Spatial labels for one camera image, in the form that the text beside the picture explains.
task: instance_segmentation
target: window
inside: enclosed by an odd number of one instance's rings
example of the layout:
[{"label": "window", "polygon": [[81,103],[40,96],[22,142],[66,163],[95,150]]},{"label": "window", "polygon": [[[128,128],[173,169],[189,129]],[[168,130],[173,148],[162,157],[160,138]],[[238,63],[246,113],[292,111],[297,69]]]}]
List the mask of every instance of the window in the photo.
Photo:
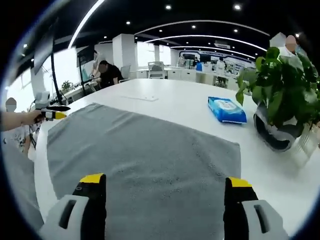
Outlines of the window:
[{"label": "window", "polygon": [[[79,83],[80,75],[77,67],[77,51],[76,48],[65,49],[54,54],[54,70],[58,88],[60,89],[65,81],[69,81],[74,85]],[[50,96],[55,96],[56,90],[52,77],[51,58],[48,57],[42,65],[43,81],[46,91],[50,92]]]},{"label": "window", "polygon": [[168,46],[159,45],[160,61],[164,65],[171,65],[171,48]]},{"label": "window", "polygon": [[34,92],[31,85],[31,71],[30,68],[24,71],[16,80],[10,85],[7,92],[7,99],[14,98],[16,100],[17,113],[27,112],[31,103],[35,100]]},{"label": "window", "polygon": [[138,67],[146,67],[155,61],[155,46],[152,43],[137,42]]}]

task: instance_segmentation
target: curved ceiling light strip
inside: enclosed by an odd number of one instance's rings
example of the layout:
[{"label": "curved ceiling light strip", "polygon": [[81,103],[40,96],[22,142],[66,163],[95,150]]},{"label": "curved ceiling light strip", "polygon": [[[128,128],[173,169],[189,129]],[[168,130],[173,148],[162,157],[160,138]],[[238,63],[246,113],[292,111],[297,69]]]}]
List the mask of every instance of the curved ceiling light strip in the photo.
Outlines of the curved ceiling light strip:
[{"label": "curved ceiling light strip", "polygon": [[228,49],[224,49],[224,48],[217,48],[217,47],[209,47],[209,46],[172,46],[171,47],[171,49],[186,49],[186,48],[213,49],[213,50],[219,50],[219,51],[226,51],[226,52],[230,52],[230,53],[234,53],[234,54],[240,54],[240,55],[246,56],[248,58],[256,59],[254,56],[250,56],[250,55],[244,54],[242,52],[232,51],[232,50],[228,50]]},{"label": "curved ceiling light strip", "polygon": [[68,49],[70,49],[72,47],[72,45],[74,44],[78,34],[80,33],[81,29],[84,27],[84,25],[86,24],[86,22],[89,20],[89,18],[91,17],[91,15],[97,10],[98,7],[100,7],[100,5],[104,2],[105,0],[98,0],[96,1],[96,3],[90,8],[90,10],[86,13],[86,15],[84,16],[84,18],[82,19],[82,21],[80,22],[79,26],[76,28],[71,41],[69,43]]},{"label": "curved ceiling light strip", "polygon": [[171,22],[171,23],[166,23],[166,24],[162,24],[162,25],[159,25],[159,26],[153,26],[153,27],[150,27],[148,29],[145,29],[145,30],[142,30],[140,32],[137,32],[135,33],[134,35],[137,35],[137,34],[142,34],[146,31],[150,31],[150,30],[153,30],[153,29],[157,29],[157,28],[162,28],[162,27],[166,27],[166,26],[170,26],[170,25],[175,25],[175,24],[187,24],[187,23],[219,23],[219,24],[230,24],[230,25],[235,25],[235,26],[239,26],[239,27],[243,27],[243,28],[247,28],[247,29],[251,29],[251,30],[254,30],[254,31],[257,31],[261,34],[264,34],[264,35],[267,35],[270,37],[270,34],[264,32],[264,31],[261,31],[259,29],[256,29],[254,27],[251,27],[251,26],[247,26],[247,25],[243,25],[243,24],[239,24],[239,23],[236,23],[236,22],[231,22],[231,21],[220,21],[220,20],[186,20],[186,21],[176,21],[176,22]]},{"label": "curved ceiling light strip", "polygon": [[201,38],[215,38],[215,39],[225,39],[225,40],[230,40],[230,41],[235,41],[238,43],[242,43],[242,44],[247,44],[250,45],[252,47],[255,47],[257,49],[263,50],[263,51],[267,51],[267,49],[264,49],[263,47],[254,45],[250,42],[246,42],[246,41],[241,41],[238,39],[234,39],[234,38],[229,38],[229,37],[224,37],[224,36],[211,36],[211,35],[180,35],[180,36],[166,36],[166,37],[160,37],[160,38],[156,38],[156,39],[152,39],[152,40],[148,40],[145,41],[145,43],[151,43],[154,41],[159,41],[159,40],[165,40],[165,39],[177,39],[177,38],[190,38],[190,37],[201,37]]}]

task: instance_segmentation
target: monitor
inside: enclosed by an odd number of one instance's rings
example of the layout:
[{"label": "monitor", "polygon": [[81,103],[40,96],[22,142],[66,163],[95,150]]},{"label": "monitor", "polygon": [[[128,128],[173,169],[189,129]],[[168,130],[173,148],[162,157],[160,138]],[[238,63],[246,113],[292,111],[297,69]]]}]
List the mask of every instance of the monitor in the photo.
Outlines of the monitor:
[{"label": "monitor", "polygon": [[79,67],[79,64],[84,65],[88,62],[91,62],[95,58],[95,46],[94,45],[88,46],[82,49],[81,51],[79,51],[76,55],[78,57],[76,61],[77,67]]},{"label": "monitor", "polygon": [[200,55],[200,62],[202,62],[202,63],[211,62],[211,55],[201,54]]},{"label": "monitor", "polygon": [[54,38],[55,38],[55,28],[56,21],[52,24],[48,31],[41,38],[39,43],[35,47],[34,51],[34,74],[37,74],[41,69],[42,65],[46,61],[46,59],[51,55],[54,49]]},{"label": "monitor", "polygon": [[183,56],[184,56],[184,59],[190,59],[190,60],[195,59],[195,55],[193,54],[184,53]]}]

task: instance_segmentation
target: potted plant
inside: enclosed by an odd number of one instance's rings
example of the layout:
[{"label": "potted plant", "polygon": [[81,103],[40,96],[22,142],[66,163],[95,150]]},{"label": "potted plant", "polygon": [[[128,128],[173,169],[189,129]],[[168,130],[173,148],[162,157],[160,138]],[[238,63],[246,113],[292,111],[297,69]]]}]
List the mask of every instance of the potted plant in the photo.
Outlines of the potted plant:
[{"label": "potted plant", "polygon": [[64,81],[62,86],[61,86],[61,92],[63,94],[69,92],[72,88],[72,83],[70,81]]},{"label": "potted plant", "polygon": [[256,69],[240,73],[236,100],[242,105],[244,90],[250,89],[258,134],[273,150],[286,151],[304,128],[311,130],[320,121],[320,78],[308,57],[279,54],[277,47],[270,47],[265,57],[256,59]]}]

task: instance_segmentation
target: human hand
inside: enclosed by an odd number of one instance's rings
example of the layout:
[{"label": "human hand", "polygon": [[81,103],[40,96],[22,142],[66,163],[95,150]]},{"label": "human hand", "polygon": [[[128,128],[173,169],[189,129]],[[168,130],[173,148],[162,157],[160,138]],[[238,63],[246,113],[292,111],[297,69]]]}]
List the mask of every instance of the human hand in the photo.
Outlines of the human hand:
[{"label": "human hand", "polygon": [[22,117],[23,125],[33,125],[42,122],[45,118],[41,115],[41,110],[25,112]]}]

